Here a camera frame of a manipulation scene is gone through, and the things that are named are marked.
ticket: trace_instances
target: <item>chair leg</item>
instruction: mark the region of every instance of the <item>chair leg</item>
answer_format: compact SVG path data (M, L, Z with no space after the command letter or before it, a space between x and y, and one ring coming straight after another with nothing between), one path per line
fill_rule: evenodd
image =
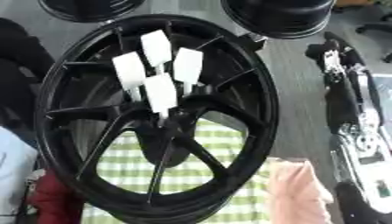
M392 32L392 24L384 24L384 23L364 24L363 26L358 27L356 29L356 32L364 33L364 32L366 32L368 30L382 31L382 32Z
M383 16L381 18L381 21L382 22L388 22L390 18L392 18L392 13L388 13L387 15Z
M391 52L390 54L388 54L388 55L384 58L384 61L385 61L386 63L392 62L392 52Z
M363 8L363 5L347 5L347 6L335 6L332 8L333 13L344 13L346 11L355 11Z

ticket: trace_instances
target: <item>green checkered cloth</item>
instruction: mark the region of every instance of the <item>green checkered cloth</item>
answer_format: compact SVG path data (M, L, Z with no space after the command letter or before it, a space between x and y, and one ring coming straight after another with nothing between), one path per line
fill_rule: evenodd
M240 131L206 119L198 121L195 140L226 167L234 161L244 144ZM136 193L146 193L154 165L145 159L135 133L126 132L107 149L97 166L97 171L112 185ZM267 162L226 206L202 223L270 223L266 204L269 176L269 162ZM210 169L194 155L190 155L184 163L165 170L160 190L162 194L179 193L203 185L212 178ZM99 208L85 205L81 223L120 224L122 222Z

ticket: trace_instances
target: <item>white foam block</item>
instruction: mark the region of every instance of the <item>white foam block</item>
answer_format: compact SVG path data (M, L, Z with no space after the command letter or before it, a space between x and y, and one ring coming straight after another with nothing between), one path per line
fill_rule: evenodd
M112 59L118 79L125 91L144 84L145 68L137 52L130 52Z
M144 54L152 67L172 60L172 44L161 30L142 36Z
M177 90L168 73L147 78L144 86L154 113L166 113L168 109L177 107Z
M174 79L196 85L203 69L204 53L181 47L174 61Z

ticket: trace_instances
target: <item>pink cloth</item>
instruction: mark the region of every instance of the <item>pink cloth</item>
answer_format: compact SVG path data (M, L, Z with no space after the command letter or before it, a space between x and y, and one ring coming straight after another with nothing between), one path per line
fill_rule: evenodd
M269 180L273 224L328 224L326 204L333 196L317 179L309 161L276 161Z

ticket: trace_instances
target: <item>black rim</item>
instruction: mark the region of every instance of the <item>black rim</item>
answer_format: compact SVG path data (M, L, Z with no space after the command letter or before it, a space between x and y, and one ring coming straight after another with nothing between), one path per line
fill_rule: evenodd
M78 23L97 23L120 18L135 10L137 7L143 4L144 1L145 0L126 0L122 1L121 4L114 3L114 6L110 7L108 11L97 11L95 13L91 13L78 12L77 10L58 5L57 3L52 3L53 5L48 4L48 0L38 0L41 8L50 15L62 20Z
M121 92L110 59L140 51L140 35L156 29L166 32L173 44L173 54L184 46L202 49L206 55L206 69L200 79L204 85L193 95L178 98L179 106L171 111L171 119L163 128L156 126L157 116L145 101L132 103L124 96L115 105L86 106L74 103L83 97L67 99L66 90L80 85L84 79L104 80L108 95ZM189 134L207 111L232 116L248 126L244 148L228 168ZM83 161L76 150L71 123L84 119L107 124ZM277 92L258 56L234 34L217 25L172 15L130 17L88 34L47 75L36 114L41 153L64 182L115 217L147 223L192 223L219 210L263 164L274 142L277 123ZM126 130L135 131L138 137L150 133L159 136L160 159L146 194L125 191L96 174L98 159ZM160 194L159 181L172 154L172 147L166 146L171 142L203 161L213 172L213 180L191 191Z
M321 32L328 25L330 14L323 20L319 21L318 24L314 24L312 27L297 27L296 30L300 31L269 31L269 30L260 30L260 28L250 23L245 17L242 17L240 13L236 12L235 9L232 9L228 5L228 0L220 0L225 12L240 26L243 28L254 32L265 35L274 39L301 39L306 38L311 35L314 35L318 32Z

